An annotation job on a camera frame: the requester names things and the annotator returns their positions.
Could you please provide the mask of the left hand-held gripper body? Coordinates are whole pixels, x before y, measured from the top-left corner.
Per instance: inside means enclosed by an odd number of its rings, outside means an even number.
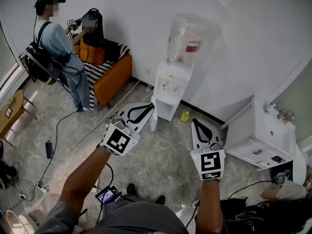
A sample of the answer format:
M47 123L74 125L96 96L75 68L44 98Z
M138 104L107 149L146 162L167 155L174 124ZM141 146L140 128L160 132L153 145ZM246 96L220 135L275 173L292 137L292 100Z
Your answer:
M99 143L116 156L125 156L140 140L140 135L118 114L114 114L106 120L104 136Z

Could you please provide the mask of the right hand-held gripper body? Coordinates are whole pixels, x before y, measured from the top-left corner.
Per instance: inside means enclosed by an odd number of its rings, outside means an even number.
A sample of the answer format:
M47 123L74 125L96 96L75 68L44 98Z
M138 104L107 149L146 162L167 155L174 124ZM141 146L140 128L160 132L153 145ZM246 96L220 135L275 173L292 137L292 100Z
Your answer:
M222 141L213 144L193 144L190 152L199 177L205 180L220 180L224 175L226 152Z

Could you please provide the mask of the white water dispenser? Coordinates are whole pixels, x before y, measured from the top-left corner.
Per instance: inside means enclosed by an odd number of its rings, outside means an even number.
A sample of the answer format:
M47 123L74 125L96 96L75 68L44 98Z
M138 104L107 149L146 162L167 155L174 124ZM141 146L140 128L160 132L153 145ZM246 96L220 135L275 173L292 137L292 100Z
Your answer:
M167 121L172 120L191 79L193 70L193 64L187 67L173 65L167 61L162 61L159 64L153 93L156 99L158 117ZM163 91L162 84L166 81L169 81L169 84L166 91ZM173 90L175 87L178 87L178 90L174 93Z

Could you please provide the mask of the person's left forearm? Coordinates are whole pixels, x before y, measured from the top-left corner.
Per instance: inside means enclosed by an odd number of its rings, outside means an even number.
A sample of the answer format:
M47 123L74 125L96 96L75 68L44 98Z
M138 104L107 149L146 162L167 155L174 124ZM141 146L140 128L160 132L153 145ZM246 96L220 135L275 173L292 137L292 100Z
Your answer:
M66 179L59 200L80 216L84 200L90 193L111 153L98 146Z

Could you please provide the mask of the person's right forearm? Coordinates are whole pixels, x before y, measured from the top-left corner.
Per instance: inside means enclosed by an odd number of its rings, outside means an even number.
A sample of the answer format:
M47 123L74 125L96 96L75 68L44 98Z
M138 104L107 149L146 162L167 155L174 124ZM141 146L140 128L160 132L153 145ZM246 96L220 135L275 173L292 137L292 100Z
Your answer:
M205 180L195 222L195 234L221 234L222 229L219 182L216 179Z

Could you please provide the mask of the white sink cabinet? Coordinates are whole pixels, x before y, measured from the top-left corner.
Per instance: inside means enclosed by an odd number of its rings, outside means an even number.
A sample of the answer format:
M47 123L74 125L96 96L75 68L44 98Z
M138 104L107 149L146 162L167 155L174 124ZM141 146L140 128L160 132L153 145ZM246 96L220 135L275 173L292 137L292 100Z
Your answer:
M292 180L304 184L306 161L296 143L292 122L278 118L273 105L252 97L238 113L226 121L226 153L265 170L292 163Z

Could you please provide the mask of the clear water bottle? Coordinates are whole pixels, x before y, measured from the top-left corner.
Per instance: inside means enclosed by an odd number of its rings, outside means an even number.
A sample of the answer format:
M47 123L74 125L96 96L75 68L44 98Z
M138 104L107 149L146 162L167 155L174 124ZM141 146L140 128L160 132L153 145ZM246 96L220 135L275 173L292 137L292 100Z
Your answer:
M196 63L201 48L212 45L218 34L216 22L195 13L174 16L167 45L167 62L189 67Z

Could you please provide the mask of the person's left black shoe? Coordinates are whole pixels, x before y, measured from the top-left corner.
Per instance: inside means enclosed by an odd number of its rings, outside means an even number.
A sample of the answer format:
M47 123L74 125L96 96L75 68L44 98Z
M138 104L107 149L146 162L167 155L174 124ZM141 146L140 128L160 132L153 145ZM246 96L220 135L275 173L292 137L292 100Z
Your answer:
M133 184L133 183L128 184L126 192L128 195L133 195L133 196L138 197L137 188L136 188L135 184Z

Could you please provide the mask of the small black monitor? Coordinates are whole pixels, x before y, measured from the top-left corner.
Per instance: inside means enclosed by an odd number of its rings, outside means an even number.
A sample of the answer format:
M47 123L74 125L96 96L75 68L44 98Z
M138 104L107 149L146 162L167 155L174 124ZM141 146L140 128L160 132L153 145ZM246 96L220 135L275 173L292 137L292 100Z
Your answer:
M120 196L120 192L116 189L115 186L112 187L105 187L103 190L101 190L99 193L95 195L95 198L101 203L101 204L108 204L110 202L115 201Z

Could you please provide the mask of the purple flat object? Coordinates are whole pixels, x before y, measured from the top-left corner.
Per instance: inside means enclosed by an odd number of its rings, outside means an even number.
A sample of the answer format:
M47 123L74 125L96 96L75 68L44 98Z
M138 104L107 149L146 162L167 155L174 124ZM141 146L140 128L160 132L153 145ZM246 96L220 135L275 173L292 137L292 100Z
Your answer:
M50 140L47 140L45 143L45 149L46 149L46 156L48 159L52 159L53 155L54 155L54 148L53 148L53 144Z

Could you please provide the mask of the person's gray shirt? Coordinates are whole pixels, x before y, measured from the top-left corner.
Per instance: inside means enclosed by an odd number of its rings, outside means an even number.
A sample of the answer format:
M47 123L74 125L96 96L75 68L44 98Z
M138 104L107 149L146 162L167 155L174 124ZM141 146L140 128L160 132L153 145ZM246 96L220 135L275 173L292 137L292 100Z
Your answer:
M69 205L57 203L35 234L188 234L176 214L165 205L131 202L108 213L95 227L82 229Z

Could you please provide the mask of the black backpack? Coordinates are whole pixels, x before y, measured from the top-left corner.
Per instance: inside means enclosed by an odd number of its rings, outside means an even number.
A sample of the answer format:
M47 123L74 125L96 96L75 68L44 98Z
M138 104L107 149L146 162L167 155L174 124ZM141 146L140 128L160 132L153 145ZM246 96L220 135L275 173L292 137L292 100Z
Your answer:
M53 85L57 82L59 69L53 65L50 55L34 42L26 48L24 66L30 76L44 84Z

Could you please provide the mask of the wooden side table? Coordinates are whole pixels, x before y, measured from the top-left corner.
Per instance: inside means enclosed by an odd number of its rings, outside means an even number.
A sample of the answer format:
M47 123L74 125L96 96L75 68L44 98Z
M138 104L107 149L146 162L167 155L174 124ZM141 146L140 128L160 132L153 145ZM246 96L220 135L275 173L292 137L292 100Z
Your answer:
M35 106L24 96L23 90L17 90L9 102L0 110L0 139L3 139L11 147L14 145L5 138L5 135L10 130L13 132L11 127L23 115L23 113L27 113L37 120L37 117L24 107L24 101L28 102L33 107Z

